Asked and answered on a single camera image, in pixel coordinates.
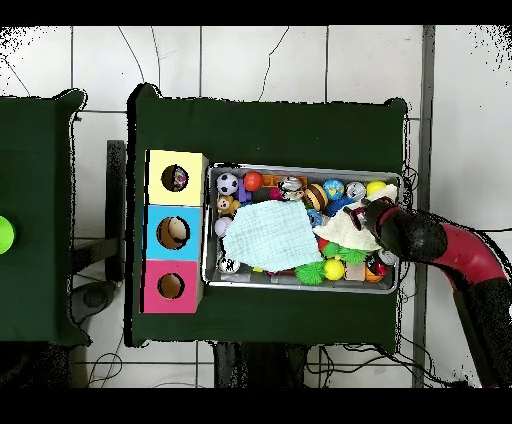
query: white cloth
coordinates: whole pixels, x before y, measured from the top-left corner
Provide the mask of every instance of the white cloth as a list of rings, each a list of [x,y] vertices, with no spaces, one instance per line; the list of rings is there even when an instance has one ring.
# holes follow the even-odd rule
[[[368,196],[368,200],[373,201],[387,196],[391,200],[395,201],[397,194],[398,189],[396,186],[388,184],[382,190],[370,194]],[[347,206],[350,209],[358,208],[361,206],[361,202],[352,203]],[[366,228],[358,231],[356,227],[354,227],[350,216],[343,212],[343,210],[339,210],[326,225],[313,228],[313,232],[325,240],[338,243],[348,249],[373,251],[381,248],[381,246],[379,246],[375,241],[375,237],[372,233],[370,233]]]

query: soccer ball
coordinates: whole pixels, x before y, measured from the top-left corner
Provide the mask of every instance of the soccer ball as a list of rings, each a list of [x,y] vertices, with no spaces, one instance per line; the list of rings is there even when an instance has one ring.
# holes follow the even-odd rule
[[[220,194],[230,195],[238,190],[238,179],[228,172],[217,178],[217,190]]]

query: green table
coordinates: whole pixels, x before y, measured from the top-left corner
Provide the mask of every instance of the green table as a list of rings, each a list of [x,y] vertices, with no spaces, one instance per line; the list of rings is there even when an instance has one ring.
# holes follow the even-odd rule
[[[196,314],[140,314],[142,182],[147,149],[201,152],[212,163],[400,173],[405,112],[401,99],[385,105],[163,99],[152,85],[139,85],[128,101],[127,343],[358,342],[393,351],[396,292],[361,295],[207,286]]]
[[[0,215],[16,240],[0,255],[0,340],[88,344],[70,319],[70,122],[84,93],[0,98]]]

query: orange ball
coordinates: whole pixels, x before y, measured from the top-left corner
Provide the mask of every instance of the orange ball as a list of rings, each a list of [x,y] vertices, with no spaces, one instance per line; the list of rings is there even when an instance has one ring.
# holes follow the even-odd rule
[[[244,186],[247,191],[256,191],[263,184],[263,175],[259,172],[248,172],[244,177]]]
[[[364,267],[364,279],[368,283],[378,283],[380,280],[382,280],[383,275],[375,275],[373,272],[371,272],[367,266]]]

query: blue ball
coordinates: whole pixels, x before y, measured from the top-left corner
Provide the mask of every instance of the blue ball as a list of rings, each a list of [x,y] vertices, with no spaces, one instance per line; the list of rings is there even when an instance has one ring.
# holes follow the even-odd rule
[[[343,196],[343,193],[345,191],[345,186],[340,180],[337,180],[336,178],[329,178],[324,183],[324,190],[325,194],[327,195],[327,198],[329,200],[338,200],[341,199],[341,196]]]

